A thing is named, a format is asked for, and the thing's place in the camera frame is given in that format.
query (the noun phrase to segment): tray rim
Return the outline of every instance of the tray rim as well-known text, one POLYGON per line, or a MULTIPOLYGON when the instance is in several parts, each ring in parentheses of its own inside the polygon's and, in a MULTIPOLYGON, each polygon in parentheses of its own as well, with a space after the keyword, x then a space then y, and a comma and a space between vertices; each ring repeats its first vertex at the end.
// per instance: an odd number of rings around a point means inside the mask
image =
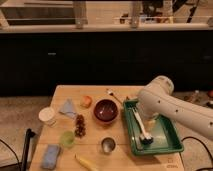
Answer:
POLYGON ((178 143, 180 145, 180 148, 175 148, 175 149, 171 149, 171 148, 164 148, 164 149, 161 149, 159 151, 147 151, 147 150, 144 150, 144 151, 140 151, 140 150, 137 150, 137 147, 136 147, 136 142, 135 140, 132 140, 132 134, 134 134, 133 130, 130 128, 132 127, 132 124, 131 124, 131 121, 129 119, 127 119, 127 113, 128 112, 128 108, 127 108, 127 103, 136 103, 138 102, 138 99, 132 99, 132 100, 125 100, 123 102, 123 107, 124 107, 124 116, 125 116, 125 120, 126 120, 126 123, 127 123, 127 129, 128 129, 128 136, 129 136, 129 140, 130 140, 130 146, 131 146, 131 151, 134 155, 136 156, 142 156, 142 155, 158 155, 158 154, 171 154, 171 153, 176 153, 176 152, 182 152, 184 151, 184 146, 183 146, 183 143, 182 141, 180 140, 179 138, 179 135, 178 135, 178 131, 177 131, 177 128, 174 124, 174 122, 169 119, 168 117, 165 117, 163 115, 159 115, 159 119, 167 119, 168 122, 171 124, 174 132, 175 132, 175 135, 177 140, 178 140, 178 143))

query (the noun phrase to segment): banana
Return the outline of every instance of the banana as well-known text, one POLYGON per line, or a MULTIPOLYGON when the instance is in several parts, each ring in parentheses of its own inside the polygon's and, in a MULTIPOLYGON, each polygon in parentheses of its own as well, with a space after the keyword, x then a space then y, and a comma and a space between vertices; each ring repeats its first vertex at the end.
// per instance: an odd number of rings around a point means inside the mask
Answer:
POLYGON ((81 156, 75 155, 75 159, 89 171, 100 171, 94 163, 81 156))

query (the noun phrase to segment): wooden table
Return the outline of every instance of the wooden table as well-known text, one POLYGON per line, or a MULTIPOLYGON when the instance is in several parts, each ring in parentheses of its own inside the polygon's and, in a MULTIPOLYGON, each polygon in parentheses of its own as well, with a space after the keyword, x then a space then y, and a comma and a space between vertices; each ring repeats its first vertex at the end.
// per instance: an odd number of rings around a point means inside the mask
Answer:
POLYGON ((43 153, 48 144, 58 144, 59 137, 64 131, 75 129, 74 120, 58 113, 61 106, 67 99, 72 99, 76 111, 85 117, 86 136, 75 139, 75 146, 71 149, 62 149, 57 161, 57 171, 85 171, 74 158, 75 154, 80 155, 96 163, 101 171, 161 171, 184 170, 179 153, 156 155, 156 156, 134 156, 131 153, 127 126, 122 112, 114 124, 103 127, 97 124, 92 118, 92 110, 95 103, 101 99, 112 99, 118 108, 122 106, 106 93, 106 88, 112 89, 115 95, 124 100, 127 96, 135 98, 141 86, 57 86, 51 107, 57 112, 57 122, 53 126, 44 125, 35 154, 31 163, 30 171, 41 171, 40 168, 43 153), (89 109, 80 107, 80 100, 83 95, 93 98, 92 106, 89 109), (105 137, 113 137, 116 141, 116 148, 110 155, 101 151, 101 140, 105 137))

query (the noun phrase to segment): brush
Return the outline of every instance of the brush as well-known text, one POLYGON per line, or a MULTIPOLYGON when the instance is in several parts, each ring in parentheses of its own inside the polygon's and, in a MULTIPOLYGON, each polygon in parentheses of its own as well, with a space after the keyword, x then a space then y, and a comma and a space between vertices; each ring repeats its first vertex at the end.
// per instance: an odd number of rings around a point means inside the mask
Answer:
POLYGON ((117 100, 121 105, 123 105, 123 103, 115 96, 115 94, 113 93, 112 90, 107 88, 106 91, 107 91, 107 94, 109 94, 110 96, 114 97, 115 100, 117 100))
POLYGON ((141 129, 141 134, 140 134, 139 138, 140 138, 142 144, 149 145, 149 144, 153 143, 154 139, 153 139, 152 135, 149 132, 146 132, 144 124, 143 124, 143 122, 141 120, 141 117, 140 117, 137 109, 134 107, 134 108, 132 108, 132 110, 133 110, 135 119, 139 123, 140 129, 141 129))

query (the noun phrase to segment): dark red bowl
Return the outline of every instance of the dark red bowl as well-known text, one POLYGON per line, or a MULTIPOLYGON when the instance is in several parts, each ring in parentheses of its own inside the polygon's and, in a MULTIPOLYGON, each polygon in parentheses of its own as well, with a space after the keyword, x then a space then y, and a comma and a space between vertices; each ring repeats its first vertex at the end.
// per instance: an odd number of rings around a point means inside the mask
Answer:
POLYGON ((95 117, 104 123, 111 123, 118 115, 118 108, 112 100, 99 101, 94 108, 95 117))

